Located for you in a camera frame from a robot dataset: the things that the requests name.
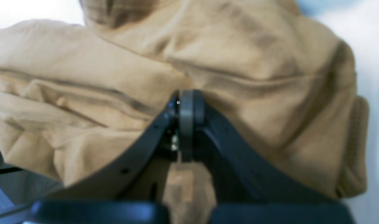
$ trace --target beige hoodie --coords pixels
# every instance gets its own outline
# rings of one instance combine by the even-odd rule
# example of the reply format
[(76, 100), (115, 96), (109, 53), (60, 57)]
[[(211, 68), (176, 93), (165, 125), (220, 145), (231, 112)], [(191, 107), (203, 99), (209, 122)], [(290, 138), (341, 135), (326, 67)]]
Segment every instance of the beige hoodie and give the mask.
[(367, 103), (349, 46), (294, 0), (82, 0), (87, 27), (0, 30), (0, 150), (69, 186), (201, 89), (275, 167), (328, 197), (366, 190)]

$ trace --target white wall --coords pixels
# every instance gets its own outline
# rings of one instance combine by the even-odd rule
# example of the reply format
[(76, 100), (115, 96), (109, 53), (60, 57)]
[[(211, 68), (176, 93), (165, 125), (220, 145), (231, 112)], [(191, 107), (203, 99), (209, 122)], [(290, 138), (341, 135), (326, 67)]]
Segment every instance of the white wall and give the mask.
[(0, 0), (0, 28), (30, 19), (84, 24), (79, 0)]
[(315, 19), (349, 43), (356, 57), (358, 92), (370, 103), (368, 191), (346, 203), (359, 224), (379, 224), (379, 0), (360, 1)]

